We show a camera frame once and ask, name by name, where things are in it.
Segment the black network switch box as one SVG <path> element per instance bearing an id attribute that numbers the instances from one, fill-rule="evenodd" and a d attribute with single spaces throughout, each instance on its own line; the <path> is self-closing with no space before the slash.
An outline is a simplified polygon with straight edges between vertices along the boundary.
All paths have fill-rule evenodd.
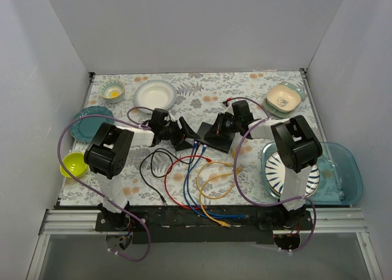
<path id="1" fill-rule="evenodd" d="M 235 137 L 235 133 L 233 132 L 223 133 L 223 135 L 216 135 L 216 132 L 213 131 L 213 125 L 206 122 L 201 123 L 197 131 L 197 135 L 199 138 L 196 138 L 195 141 L 198 141 L 203 145 L 207 145 L 208 147 L 223 153 L 229 153 L 233 139 Z"/>

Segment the yellow ethernet cable end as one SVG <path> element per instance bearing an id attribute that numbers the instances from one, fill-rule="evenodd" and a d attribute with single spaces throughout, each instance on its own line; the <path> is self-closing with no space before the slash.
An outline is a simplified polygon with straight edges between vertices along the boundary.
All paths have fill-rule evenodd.
<path id="1" fill-rule="evenodd" d="M 206 195 L 206 194 L 203 192 L 204 187 L 205 187 L 210 181 L 212 181 L 213 179 L 220 178 L 220 177 L 224 177 L 224 176 L 231 176 L 231 175 L 234 175 L 235 173 L 236 173 L 236 174 L 239 174 L 239 173 L 242 171 L 242 167 L 238 167 L 238 168 L 236 169 L 236 172 L 222 173 L 222 174 L 219 174 L 219 175 L 213 175 L 213 176 L 211 176 L 211 177 L 204 183 L 203 186 L 200 186 L 200 183 L 199 183 L 199 176 L 200 176 L 202 170 L 203 170 L 203 168 L 201 168 L 201 169 L 199 170 L 198 174 L 197 174 L 197 187 L 198 187 L 198 190 L 199 190 L 199 193 L 200 193 L 199 196 L 202 195 L 202 196 L 204 196 L 204 197 L 206 197 L 206 198 L 208 198 L 208 199 L 217 200 L 217 199 L 221 199 L 221 198 L 225 197 L 225 196 L 233 189 L 233 187 L 234 187 L 234 185 L 235 185 L 235 182 L 233 181 L 232 184 L 231 184 L 231 186 L 229 187 L 229 189 L 228 189 L 226 192 L 224 192 L 222 195 L 217 196 L 217 197 L 215 197 L 215 196 L 210 196 L 210 195 Z"/>

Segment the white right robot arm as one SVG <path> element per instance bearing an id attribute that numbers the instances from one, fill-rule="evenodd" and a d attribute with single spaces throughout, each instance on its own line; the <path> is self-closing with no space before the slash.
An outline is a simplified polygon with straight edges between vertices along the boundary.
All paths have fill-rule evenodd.
<path id="1" fill-rule="evenodd" d="M 277 153 L 284 165 L 284 187 L 277 203 L 261 204 L 246 199 L 257 206 L 270 208 L 272 224 L 283 229 L 294 228 L 306 211 L 306 188 L 312 167 L 322 155 L 322 146 L 307 120 L 302 115 L 289 119 L 255 119 L 246 100 L 228 104 L 219 113 L 214 124 L 204 133 L 207 145 L 218 148 L 230 146 L 235 134 L 243 139 L 274 140 Z"/>

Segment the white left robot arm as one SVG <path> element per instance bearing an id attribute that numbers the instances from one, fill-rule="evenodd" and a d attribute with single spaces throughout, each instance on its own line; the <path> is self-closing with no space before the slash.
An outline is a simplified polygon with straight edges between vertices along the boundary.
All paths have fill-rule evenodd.
<path id="1" fill-rule="evenodd" d="M 183 117 L 178 120 L 164 109 L 153 110 L 151 119 L 137 127 L 121 127 L 102 123 L 84 154 L 84 162 L 96 175 L 104 202 L 99 205 L 106 222 L 118 231 L 130 225 L 130 216 L 123 209 L 128 200 L 123 192 L 120 173 L 131 147 L 153 147 L 168 140 L 175 150 L 189 149 L 188 138 L 200 136 L 192 130 Z"/>

